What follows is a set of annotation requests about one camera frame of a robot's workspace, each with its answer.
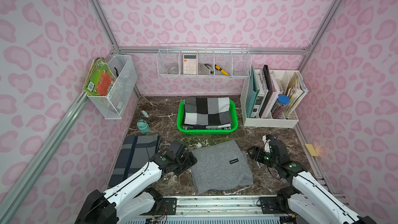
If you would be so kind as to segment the dark grey plaid scarf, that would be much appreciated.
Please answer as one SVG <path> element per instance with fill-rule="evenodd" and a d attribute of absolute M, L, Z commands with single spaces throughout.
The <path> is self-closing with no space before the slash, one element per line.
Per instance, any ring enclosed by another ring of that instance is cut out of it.
<path fill-rule="evenodd" d="M 122 144 L 108 187 L 112 188 L 126 180 L 147 164 L 158 152 L 161 136 L 127 136 Z"/>

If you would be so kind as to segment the plain grey scarf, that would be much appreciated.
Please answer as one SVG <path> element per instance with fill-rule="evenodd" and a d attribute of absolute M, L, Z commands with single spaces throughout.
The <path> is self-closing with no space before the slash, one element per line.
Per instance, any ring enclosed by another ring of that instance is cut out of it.
<path fill-rule="evenodd" d="M 234 140 L 195 149 L 192 153 L 197 159 L 191 171 L 198 194 L 254 184 L 246 153 Z"/>

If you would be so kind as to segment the black white checkered scarf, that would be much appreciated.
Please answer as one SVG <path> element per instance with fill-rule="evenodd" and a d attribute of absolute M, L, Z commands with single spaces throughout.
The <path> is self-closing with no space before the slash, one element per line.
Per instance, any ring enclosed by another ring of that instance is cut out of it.
<path fill-rule="evenodd" d="M 191 97 L 184 100 L 183 124 L 223 125 L 233 124 L 230 113 L 229 97 L 200 98 Z"/>

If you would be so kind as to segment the smiley houndstooth knit scarf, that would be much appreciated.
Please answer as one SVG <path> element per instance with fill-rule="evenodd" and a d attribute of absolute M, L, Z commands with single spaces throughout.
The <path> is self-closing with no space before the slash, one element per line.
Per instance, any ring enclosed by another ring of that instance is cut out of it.
<path fill-rule="evenodd" d="M 191 125 L 183 124 L 182 128 L 184 130 L 231 130 L 231 124 L 223 125 Z"/>

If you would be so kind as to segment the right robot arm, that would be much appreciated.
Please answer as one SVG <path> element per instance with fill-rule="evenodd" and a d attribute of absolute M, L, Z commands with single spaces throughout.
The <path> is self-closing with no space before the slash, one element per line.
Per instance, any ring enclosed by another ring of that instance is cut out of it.
<path fill-rule="evenodd" d="M 343 204 L 307 171 L 292 161 L 286 145 L 272 135 L 266 135 L 264 147 L 247 150 L 249 157 L 268 169 L 276 170 L 289 186 L 277 192 L 272 200 L 260 198 L 262 210 L 297 214 L 309 224 L 374 224 L 370 216 L 360 216 Z"/>

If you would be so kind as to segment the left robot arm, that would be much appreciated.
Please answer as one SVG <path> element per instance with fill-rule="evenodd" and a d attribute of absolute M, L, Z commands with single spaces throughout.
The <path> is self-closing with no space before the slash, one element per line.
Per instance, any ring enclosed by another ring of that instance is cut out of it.
<path fill-rule="evenodd" d="M 157 153 L 123 182 L 104 192 L 91 192 L 77 216 L 77 224 L 124 224 L 139 215 L 148 215 L 146 223 L 164 223 L 175 215 L 177 200 L 163 198 L 151 188 L 162 176 L 181 175 L 197 163 L 197 158 L 182 142 L 175 141 L 165 153 Z"/>

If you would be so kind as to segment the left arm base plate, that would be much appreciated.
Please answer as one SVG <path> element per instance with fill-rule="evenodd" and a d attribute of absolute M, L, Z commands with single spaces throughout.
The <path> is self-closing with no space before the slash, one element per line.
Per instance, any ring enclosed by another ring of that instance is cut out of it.
<path fill-rule="evenodd" d="M 175 215 L 177 208 L 177 199 L 176 198 L 161 198 L 155 200 L 153 208 L 147 213 L 148 215 L 154 216 L 162 216 L 166 215 Z"/>

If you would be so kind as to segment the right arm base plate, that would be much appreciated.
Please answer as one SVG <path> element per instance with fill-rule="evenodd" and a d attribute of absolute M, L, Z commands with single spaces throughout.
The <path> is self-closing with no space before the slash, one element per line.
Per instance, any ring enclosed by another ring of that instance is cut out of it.
<path fill-rule="evenodd" d="M 281 196 L 260 197 L 256 203 L 263 214 L 292 214 L 288 202 Z"/>

